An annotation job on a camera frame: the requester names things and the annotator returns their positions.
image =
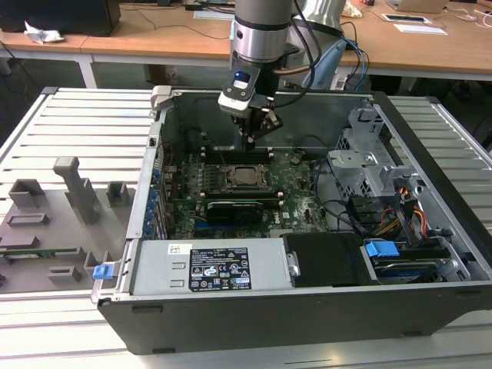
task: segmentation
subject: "white label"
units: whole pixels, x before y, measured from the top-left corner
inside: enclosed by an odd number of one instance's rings
[[[19,255],[7,255],[7,259],[37,259],[36,254],[19,254]]]
[[[193,244],[169,244],[169,255],[189,255]]]

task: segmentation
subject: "sticker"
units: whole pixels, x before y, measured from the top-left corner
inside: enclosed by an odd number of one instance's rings
[[[169,244],[169,255],[189,255],[193,244]]]
[[[190,247],[188,252],[190,253],[189,288],[191,291],[251,290],[247,248],[197,249]]]
[[[37,259],[39,258],[36,254],[20,254],[20,255],[7,255],[7,259],[15,260],[15,259]]]

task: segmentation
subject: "tissue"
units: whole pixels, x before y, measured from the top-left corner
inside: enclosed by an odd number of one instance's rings
[[[56,42],[65,40],[58,31],[43,31],[42,29],[37,29],[36,27],[30,26],[27,22],[24,22],[24,24],[24,35],[27,35],[31,39],[31,41],[37,42],[41,45],[45,42]]]

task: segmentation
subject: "white desk leg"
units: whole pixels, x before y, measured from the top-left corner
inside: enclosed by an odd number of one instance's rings
[[[84,78],[86,88],[97,88],[98,84],[95,81],[94,71],[92,70],[92,56],[80,54],[75,56],[75,61],[78,63],[82,77]]]
[[[0,58],[0,75],[10,75],[12,73],[7,61],[8,58]]]

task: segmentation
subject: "blue cable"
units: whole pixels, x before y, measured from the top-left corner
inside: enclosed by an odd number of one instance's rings
[[[349,40],[346,37],[343,37],[343,39],[355,50],[355,52],[357,52],[357,54],[362,59],[362,75],[361,75],[361,79],[359,80],[359,83],[357,83],[357,86],[355,86],[355,91],[358,91],[359,88],[361,87],[362,81],[364,80],[364,77],[366,76],[366,73],[367,73],[366,62],[365,62],[365,59],[364,59],[364,53],[351,40]]]

